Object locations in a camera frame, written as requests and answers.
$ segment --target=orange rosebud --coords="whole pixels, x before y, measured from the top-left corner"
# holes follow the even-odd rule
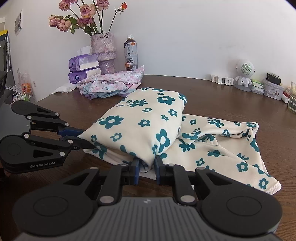
[[[121,11],[124,11],[128,6],[126,5],[126,2],[124,2],[122,5],[121,5]]]

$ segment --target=bottle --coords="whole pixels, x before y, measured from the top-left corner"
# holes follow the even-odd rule
[[[137,43],[133,39],[133,35],[127,36],[124,43],[124,56],[126,60],[126,71],[134,71],[138,68],[138,50]]]

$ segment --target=dark wooden table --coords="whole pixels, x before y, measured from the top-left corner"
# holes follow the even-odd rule
[[[283,218],[276,233],[284,241],[296,240],[296,115],[287,109],[287,104],[243,92],[233,86],[191,78],[146,75],[140,87],[162,88],[184,94],[188,100],[184,109],[186,114],[259,123],[256,140],[262,159],[268,172],[282,184],[282,189],[274,195],[283,207]],[[61,119],[70,126],[87,129],[120,100],[119,96],[88,100],[74,90],[69,94],[50,95],[38,104],[60,113]],[[58,138],[54,133],[34,134]],[[11,215],[13,204],[19,197],[91,166],[110,168],[110,164],[80,150],[72,151],[62,167],[11,176],[0,191],[0,233],[3,241],[13,240],[19,234]],[[170,196],[171,189],[141,178],[138,186],[125,186],[123,194]]]

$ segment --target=pink textured vase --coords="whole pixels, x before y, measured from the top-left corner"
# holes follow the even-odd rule
[[[116,73],[114,59],[116,48],[114,34],[96,34],[91,36],[91,53],[97,54],[102,74]]]

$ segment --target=astronaut figurine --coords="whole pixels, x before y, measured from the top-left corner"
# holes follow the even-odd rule
[[[240,59],[237,63],[237,72],[239,73],[239,76],[235,78],[237,84],[235,84],[234,87],[243,91],[251,91],[248,86],[252,85],[250,77],[255,73],[255,69],[251,61],[247,59]]]

